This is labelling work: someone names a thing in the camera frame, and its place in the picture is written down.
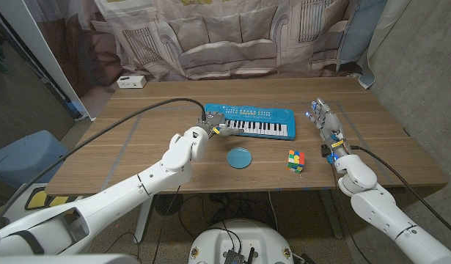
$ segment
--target blue disc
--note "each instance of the blue disc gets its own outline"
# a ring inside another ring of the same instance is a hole
[[[230,166],[242,169],[252,162],[252,154],[242,147],[236,147],[227,154],[227,161]]]

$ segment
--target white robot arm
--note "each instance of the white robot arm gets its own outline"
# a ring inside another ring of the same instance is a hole
[[[224,115],[207,113],[206,121],[176,134],[162,159],[137,175],[75,202],[47,208],[0,229],[0,256],[75,254],[114,220],[154,194],[187,183],[191,161],[199,161],[213,130],[220,136],[243,130],[223,126]]]
[[[322,140],[331,149],[330,162],[338,173],[341,191],[351,197],[354,211],[362,219],[388,235],[408,258],[416,264],[434,263],[451,256],[451,251],[419,227],[398,206],[395,198],[359,156],[352,154],[345,142],[337,116],[320,98],[312,103],[315,115],[306,116],[320,130]]]

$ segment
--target white power strip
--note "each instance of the white power strip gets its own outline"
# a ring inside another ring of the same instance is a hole
[[[116,82],[120,88],[143,88],[147,83],[145,76],[121,76]]]

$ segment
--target wall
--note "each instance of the wall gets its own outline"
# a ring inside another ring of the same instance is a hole
[[[440,190],[417,190],[451,223],[451,1],[411,1],[371,66],[376,82],[370,91],[450,176]],[[451,232],[412,194],[401,191],[395,198],[416,223],[451,249]],[[361,224],[356,240],[369,260],[410,263],[381,232]],[[356,263],[366,263],[359,253],[353,255]]]

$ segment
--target toy keyboard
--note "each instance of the toy keyboard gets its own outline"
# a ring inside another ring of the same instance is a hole
[[[206,111],[218,111],[225,115],[229,128],[241,128],[239,136],[263,137],[269,139],[294,140],[296,121],[290,109],[262,109],[253,106],[228,106],[208,103]]]

